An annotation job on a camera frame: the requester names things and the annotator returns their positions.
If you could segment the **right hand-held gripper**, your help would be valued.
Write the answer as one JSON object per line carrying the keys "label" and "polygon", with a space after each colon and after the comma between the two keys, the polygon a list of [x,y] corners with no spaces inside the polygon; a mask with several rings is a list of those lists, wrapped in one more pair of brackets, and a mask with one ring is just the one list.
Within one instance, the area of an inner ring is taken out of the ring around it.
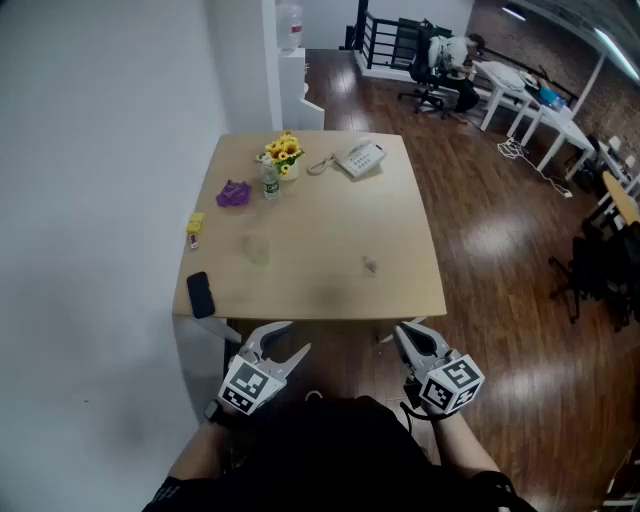
{"label": "right hand-held gripper", "polygon": [[[469,355],[449,350],[436,331],[402,321],[394,327],[400,359],[411,371],[404,390],[413,410],[427,416],[449,416],[471,403],[485,376]],[[430,369],[421,364],[433,364]]]}

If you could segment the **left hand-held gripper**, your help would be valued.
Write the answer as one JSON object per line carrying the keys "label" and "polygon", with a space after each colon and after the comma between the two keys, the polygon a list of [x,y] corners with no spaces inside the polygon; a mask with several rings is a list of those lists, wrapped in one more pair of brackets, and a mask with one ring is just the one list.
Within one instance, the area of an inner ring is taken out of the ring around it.
{"label": "left hand-held gripper", "polygon": [[282,363],[264,359],[268,345],[286,334],[291,321],[278,321],[257,327],[231,359],[218,397],[233,409],[250,416],[287,383],[293,369],[311,349],[308,343]]}

